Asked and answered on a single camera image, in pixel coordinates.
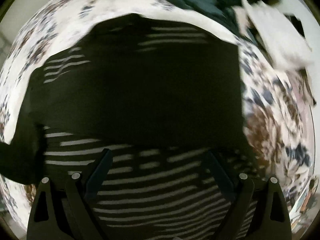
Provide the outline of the white cloth piece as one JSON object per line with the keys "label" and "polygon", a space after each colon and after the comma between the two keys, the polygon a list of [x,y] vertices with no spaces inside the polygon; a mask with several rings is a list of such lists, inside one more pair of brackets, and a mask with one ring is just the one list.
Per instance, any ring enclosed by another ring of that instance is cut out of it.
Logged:
{"label": "white cloth piece", "polygon": [[314,64],[312,49],[283,13],[263,1],[253,5],[247,0],[241,3],[242,6],[233,8],[239,33],[254,41],[249,28],[257,30],[273,68],[293,71]]}

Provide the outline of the black white striped garment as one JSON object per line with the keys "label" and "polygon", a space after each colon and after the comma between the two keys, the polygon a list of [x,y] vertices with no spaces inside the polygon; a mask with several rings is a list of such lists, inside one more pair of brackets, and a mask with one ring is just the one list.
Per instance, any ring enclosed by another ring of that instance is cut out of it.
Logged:
{"label": "black white striped garment", "polygon": [[136,14],[97,24],[30,75],[1,175],[80,196],[100,239],[213,239],[215,159],[246,150],[239,48]]}

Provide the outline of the floral white bed sheet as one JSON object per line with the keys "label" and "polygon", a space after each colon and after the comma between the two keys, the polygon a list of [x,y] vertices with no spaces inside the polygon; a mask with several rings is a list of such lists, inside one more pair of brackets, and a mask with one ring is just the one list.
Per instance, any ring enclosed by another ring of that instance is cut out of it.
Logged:
{"label": "floral white bed sheet", "polygon": [[[289,208],[308,181],[312,159],[298,101],[314,103],[306,68],[279,70],[271,65],[257,30],[256,39],[232,33],[215,20],[166,0],[51,0],[19,31],[1,69],[1,143],[14,137],[31,73],[49,57],[71,48],[97,24],[136,14],[200,28],[239,48],[240,92],[246,150],[220,155],[226,165],[249,178],[276,177]],[[9,212],[29,215],[39,187],[1,175]]]}

